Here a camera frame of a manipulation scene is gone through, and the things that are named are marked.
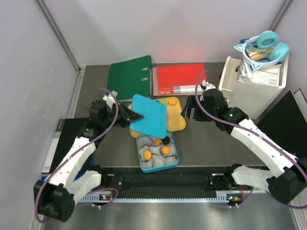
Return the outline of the yellow plastic tray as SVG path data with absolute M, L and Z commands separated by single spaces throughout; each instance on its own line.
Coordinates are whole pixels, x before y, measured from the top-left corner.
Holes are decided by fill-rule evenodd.
M 167 97 L 167 98 L 162 98 L 162 99 L 156 99 L 155 101 L 158 101 L 161 103 L 161 100 L 169 100 L 170 98 L 175 98 L 177 100 L 177 104 L 175 106 L 170 106 L 169 104 L 166 106 L 167 108 L 167 114 L 169 113 L 171 118 L 167 121 L 167 130 L 166 131 L 181 131 L 186 127 L 186 121 L 184 118 L 180 115 L 182 108 L 180 101 L 177 97 Z M 143 135 L 142 133 L 135 132 L 131 130 L 130 128 L 131 135 L 133 137 L 138 137 L 140 135 Z

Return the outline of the teal tin lid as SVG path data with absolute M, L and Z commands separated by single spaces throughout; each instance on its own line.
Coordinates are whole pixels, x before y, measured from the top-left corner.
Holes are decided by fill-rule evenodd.
M 131 130 L 156 138 L 166 137 L 167 108 L 164 104 L 136 94 L 132 98 L 131 110 L 143 116 L 130 124 Z

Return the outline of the orange scalloped cookie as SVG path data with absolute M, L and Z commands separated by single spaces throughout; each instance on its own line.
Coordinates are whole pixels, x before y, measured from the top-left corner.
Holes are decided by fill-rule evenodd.
M 161 145 L 161 143 L 162 143 L 162 140 L 161 140 L 161 139 L 156 139 L 156 140 L 154 141 L 154 145 L 155 145 L 155 146 L 159 146 L 159 145 Z

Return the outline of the black round cookie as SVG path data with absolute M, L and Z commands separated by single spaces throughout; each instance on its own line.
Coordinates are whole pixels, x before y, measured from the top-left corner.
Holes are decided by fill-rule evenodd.
M 169 137 L 165 137 L 164 139 L 162 139 L 162 143 L 164 145 L 168 145 L 171 143 L 171 139 Z

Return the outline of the orange flower cookie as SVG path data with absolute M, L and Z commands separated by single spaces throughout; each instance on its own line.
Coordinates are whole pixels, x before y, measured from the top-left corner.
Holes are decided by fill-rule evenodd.
M 168 146 L 163 146 L 160 148 L 160 152 L 163 155 L 169 155 L 170 154 L 170 148 Z

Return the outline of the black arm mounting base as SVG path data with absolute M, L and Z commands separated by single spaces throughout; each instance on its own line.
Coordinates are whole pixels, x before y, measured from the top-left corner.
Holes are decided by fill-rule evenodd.
M 94 167 L 102 173 L 102 186 L 124 192 L 138 188 L 198 188 L 201 191 L 237 190 L 239 185 L 230 179 L 227 167 L 179 166 L 157 172 L 144 173 L 140 167 Z

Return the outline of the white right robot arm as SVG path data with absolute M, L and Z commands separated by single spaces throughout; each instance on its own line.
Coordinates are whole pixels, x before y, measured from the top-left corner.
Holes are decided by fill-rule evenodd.
M 277 201 L 288 205 L 307 187 L 307 159 L 297 158 L 269 139 L 237 107 L 228 107 L 221 91 L 203 80 L 196 88 L 202 95 L 190 95 L 181 116 L 196 121 L 215 122 L 221 130 L 243 143 L 267 169 L 255 169 L 241 164 L 226 168 L 222 176 L 214 176 L 210 182 L 214 189 L 236 189 L 246 185 L 264 190 Z

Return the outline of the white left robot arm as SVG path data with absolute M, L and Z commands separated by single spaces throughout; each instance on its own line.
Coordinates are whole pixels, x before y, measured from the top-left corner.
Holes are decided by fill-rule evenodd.
M 39 223 L 49 218 L 67 221 L 85 195 L 95 188 L 107 188 L 109 179 L 99 166 L 91 166 L 81 177 L 77 175 L 113 126 L 126 128 L 144 118 L 118 102 L 116 95 L 112 91 L 91 103 L 85 124 L 59 166 L 34 185 L 35 218 Z

